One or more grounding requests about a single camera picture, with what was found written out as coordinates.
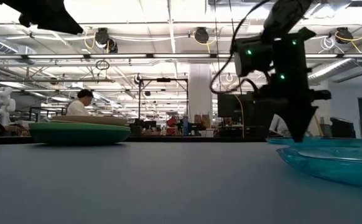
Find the white column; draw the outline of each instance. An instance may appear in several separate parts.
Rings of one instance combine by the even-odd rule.
[[[209,87],[211,81],[210,65],[191,64],[188,79],[190,122],[195,122],[196,114],[209,114],[212,123],[213,103]]]
[[[313,90],[328,90],[329,89],[328,80],[322,81],[320,85],[310,86],[310,88]],[[318,106],[315,115],[318,118],[319,122],[323,120],[325,124],[331,124],[330,102],[331,100],[315,100],[312,103],[312,106]],[[315,122],[315,118],[312,118],[308,131],[310,131],[314,136],[319,136],[319,129]]]

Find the workbench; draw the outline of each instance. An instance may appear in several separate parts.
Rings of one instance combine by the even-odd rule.
[[[0,145],[0,224],[359,223],[362,189],[266,143]]]

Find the blue plastic plate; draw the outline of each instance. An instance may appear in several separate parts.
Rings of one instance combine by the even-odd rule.
[[[303,142],[296,143],[291,138],[268,139],[269,144],[280,144],[293,147],[362,147],[362,139],[324,139],[305,137]]]
[[[277,152],[308,175],[362,187],[362,148],[290,147]]]

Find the wooden plate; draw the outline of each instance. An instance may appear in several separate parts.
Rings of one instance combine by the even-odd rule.
[[[107,124],[117,126],[124,126],[127,123],[126,119],[99,116],[54,116],[52,119],[54,121],[69,121],[88,124]]]

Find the person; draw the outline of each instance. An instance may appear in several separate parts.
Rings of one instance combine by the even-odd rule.
[[[94,98],[93,93],[90,90],[81,90],[77,93],[77,100],[70,103],[68,106],[68,116],[89,116],[88,110],[85,106],[91,104]]]
[[[285,121],[277,114],[274,114],[269,130],[281,135],[282,137],[291,137]]]

